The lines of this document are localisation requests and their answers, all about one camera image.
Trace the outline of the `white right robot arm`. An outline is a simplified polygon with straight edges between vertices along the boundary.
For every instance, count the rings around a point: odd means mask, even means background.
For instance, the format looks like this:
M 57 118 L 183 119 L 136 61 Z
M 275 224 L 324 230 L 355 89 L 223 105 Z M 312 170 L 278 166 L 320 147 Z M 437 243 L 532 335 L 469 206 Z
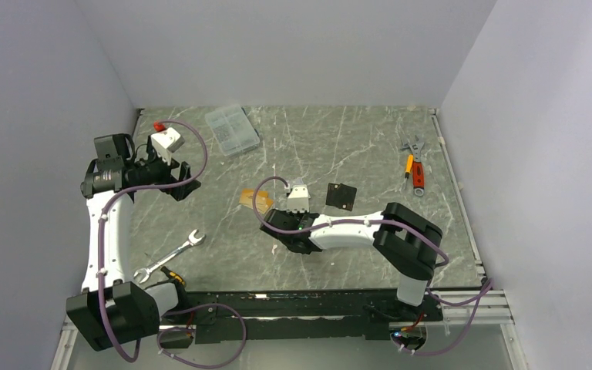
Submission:
M 395 313 L 412 320 L 424 308 L 423 297 L 437 267 L 443 232 L 406 206 L 391 202 L 372 214 L 333 217 L 318 213 L 269 210 L 260 230 L 288 250 L 311 254 L 335 248 L 373 249 L 399 273 Z

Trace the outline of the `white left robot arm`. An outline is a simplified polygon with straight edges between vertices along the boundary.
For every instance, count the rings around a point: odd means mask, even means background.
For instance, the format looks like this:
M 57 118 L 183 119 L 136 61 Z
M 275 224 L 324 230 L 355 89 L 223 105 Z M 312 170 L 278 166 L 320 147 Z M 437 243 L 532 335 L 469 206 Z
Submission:
M 66 314 L 98 352 L 157 334 L 163 316 L 173 324 L 189 317 L 182 277 L 164 269 L 164 281 L 143 288 L 129 263 L 135 193 L 160 189 L 181 201 L 200 187 L 190 165 L 173 158 L 183 143 L 175 129 L 161 130 L 148 136 L 146 157 L 139 159 L 129 134 L 94 140 L 96 158 L 80 186 L 89 213 L 89 259 L 79 294 L 66 301 Z

